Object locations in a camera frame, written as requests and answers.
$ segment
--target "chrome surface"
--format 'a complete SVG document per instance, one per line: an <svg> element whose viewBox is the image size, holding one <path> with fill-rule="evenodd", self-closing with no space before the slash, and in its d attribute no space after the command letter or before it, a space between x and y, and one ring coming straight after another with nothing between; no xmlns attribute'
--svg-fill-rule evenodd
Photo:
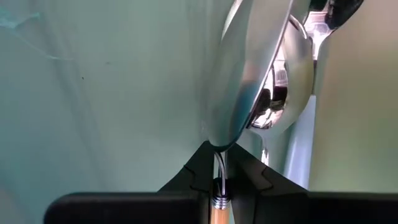
<svg viewBox="0 0 398 224"><path fill-rule="evenodd" d="M313 59L318 60L323 41L342 26L362 5L363 0L328 0L321 11L310 11L304 27L313 42Z"/></svg>
<svg viewBox="0 0 398 224"><path fill-rule="evenodd" d="M218 168L220 170L220 176L221 176L221 196L226 195L226 187L225 187L225 181L226 181L226 171L225 171L225 163L223 160L223 156L221 155L220 152L215 152L215 156L218 161Z"/></svg>
<svg viewBox="0 0 398 224"><path fill-rule="evenodd" d="M270 132L280 134L305 108L313 85L311 42L306 37L300 23L290 17L251 117L251 131L261 136Z"/></svg>
<svg viewBox="0 0 398 224"><path fill-rule="evenodd" d="M211 199L211 204L216 209L224 210L229 207L229 201L230 201L230 199L228 197L220 197L217 195L213 195L213 198Z"/></svg>
<svg viewBox="0 0 398 224"><path fill-rule="evenodd" d="M234 3L232 4L231 9L229 10L229 13L225 19L223 35L221 35L221 39L224 37L224 34L225 34L226 30L228 29L229 25L231 24L232 18L235 16L236 11L238 10L241 3L242 3L242 0L235 0Z"/></svg>
<svg viewBox="0 0 398 224"><path fill-rule="evenodd" d="M312 39L312 58L318 60L319 49L323 41L335 30L330 29L325 22L326 15L330 11L329 3L322 11L311 11L305 21L304 28Z"/></svg>
<svg viewBox="0 0 398 224"><path fill-rule="evenodd" d="M269 165L269 153L266 147L262 148L261 162L267 166Z"/></svg>
<svg viewBox="0 0 398 224"><path fill-rule="evenodd" d="M206 130L235 142L249 121L286 27L292 0L243 0L222 38L209 81Z"/></svg>

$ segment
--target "teal wall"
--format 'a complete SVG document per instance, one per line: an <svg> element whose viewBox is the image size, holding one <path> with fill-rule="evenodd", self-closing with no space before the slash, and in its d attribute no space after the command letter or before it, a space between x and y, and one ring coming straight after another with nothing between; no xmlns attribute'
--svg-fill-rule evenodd
<svg viewBox="0 0 398 224"><path fill-rule="evenodd" d="M207 61L231 2L0 1L0 223L173 177L205 139Z"/></svg>
<svg viewBox="0 0 398 224"><path fill-rule="evenodd" d="M398 1L365 1L329 41L311 190L398 192Z"/></svg>

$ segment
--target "wooden handle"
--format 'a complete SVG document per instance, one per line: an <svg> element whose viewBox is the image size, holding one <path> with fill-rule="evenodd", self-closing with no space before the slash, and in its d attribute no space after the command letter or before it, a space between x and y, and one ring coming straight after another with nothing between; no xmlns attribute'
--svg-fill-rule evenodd
<svg viewBox="0 0 398 224"><path fill-rule="evenodd" d="M229 208L221 210L214 206L211 207L211 224L228 224Z"/></svg>

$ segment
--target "stainless steel utensil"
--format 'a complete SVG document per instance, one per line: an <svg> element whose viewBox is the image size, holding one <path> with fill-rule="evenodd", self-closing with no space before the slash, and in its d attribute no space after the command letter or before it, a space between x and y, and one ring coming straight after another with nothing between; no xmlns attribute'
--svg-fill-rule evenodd
<svg viewBox="0 0 398 224"><path fill-rule="evenodd" d="M311 1L310 12L305 21L304 28L312 39L312 57L315 70L317 69L318 56L322 43L359 9L363 1L364 0Z"/></svg>
<svg viewBox="0 0 398 224"><path fill-rule="evenodd" d="M289 17L284 39L251 116L249 129L261 136L285 131L304 110L311 95L311 42L301 23Z"/></svg>
<svg viewBox="0 0 398 224"><path fill-rule="evenodd" d="M292 0L243 0L227 26L209 83L206 128L214 146L234 143L249 122L291 5Z"/></svg>

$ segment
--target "metal rod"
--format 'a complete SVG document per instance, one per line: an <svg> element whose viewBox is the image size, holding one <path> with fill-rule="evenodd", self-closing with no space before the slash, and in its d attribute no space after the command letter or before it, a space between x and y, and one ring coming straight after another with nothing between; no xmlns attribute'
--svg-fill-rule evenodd
<svg viewBox="0 0 398 224"><path fill-rule="evenodd" d="M304 39L308 38L307 31L301 22L299 22L293 15L289 15L289 21L301 32L301 34L304 36Z"/></svg>
<svg viewBox="0 0 398 224"><path fill-rule="evenodd" d="M226 195L226 190L225 190L225 180L226 180L226 172L225 172L225 163L223 160L223 157L220 152L215 152L217 161L218 161L218 167L220 168L221 171L221 196Z"/></svg>

